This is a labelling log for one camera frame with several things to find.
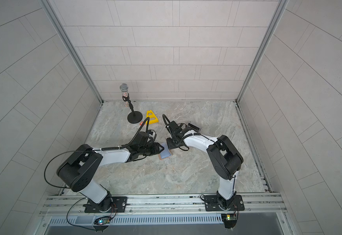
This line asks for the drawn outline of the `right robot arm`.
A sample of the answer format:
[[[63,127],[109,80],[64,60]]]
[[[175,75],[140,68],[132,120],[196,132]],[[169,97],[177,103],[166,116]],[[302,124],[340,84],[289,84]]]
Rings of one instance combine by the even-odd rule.
[[[167,138],[168,149],[188,151],[196,148],[206,153],[220,177],[217,192],[219,200],[226,204],[232,202],[236,196],[237,176],[244,160],[231,140],[226,135],[217,138],[202,135],[200,128],[191,123],[178,124],[169,121],[167,117],[164,118],[164,123],[170,134]]]

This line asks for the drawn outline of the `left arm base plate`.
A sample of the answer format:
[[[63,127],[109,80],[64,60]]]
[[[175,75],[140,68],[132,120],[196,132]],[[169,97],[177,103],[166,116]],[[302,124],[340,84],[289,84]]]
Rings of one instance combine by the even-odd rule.
[[[88,199],[85,207],[85,213],[122,213],[125,212],[128,198],[126,196],[114,196],[105,198],[101,203],[97,204],[91,199]]]

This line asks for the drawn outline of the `clear acrylic card stand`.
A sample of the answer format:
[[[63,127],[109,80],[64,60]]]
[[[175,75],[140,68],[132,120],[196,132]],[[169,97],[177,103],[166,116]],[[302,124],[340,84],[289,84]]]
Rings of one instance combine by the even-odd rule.
[[[187,125],[188,132],[187,135],[200,135],[200,128],[195,126],[194,124],[188,123]]]

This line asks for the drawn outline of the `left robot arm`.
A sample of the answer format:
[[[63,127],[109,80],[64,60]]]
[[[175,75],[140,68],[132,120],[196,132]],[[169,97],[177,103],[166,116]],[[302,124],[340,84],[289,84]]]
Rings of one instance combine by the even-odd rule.
[[[130,143],[94,149],[81,145],[57,169],[57,176],[75,193],[88,198],[87,207],[106,212],[111,209],[111,193],[94,180],[98,169],[105,165],[129,163],[160,154],[165,148],[155,141],[152,131],[139,132]]]

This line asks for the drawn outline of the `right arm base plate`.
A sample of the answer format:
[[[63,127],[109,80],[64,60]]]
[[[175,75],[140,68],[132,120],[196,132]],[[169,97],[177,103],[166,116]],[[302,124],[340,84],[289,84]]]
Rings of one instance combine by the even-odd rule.
[[[244,202],[241,195],[235,194],[229,200],[224,199],[219,194],[217,195],[204,195],[200,196],[201,200],[205,203],[207,212],[219,211],[244,211]]]

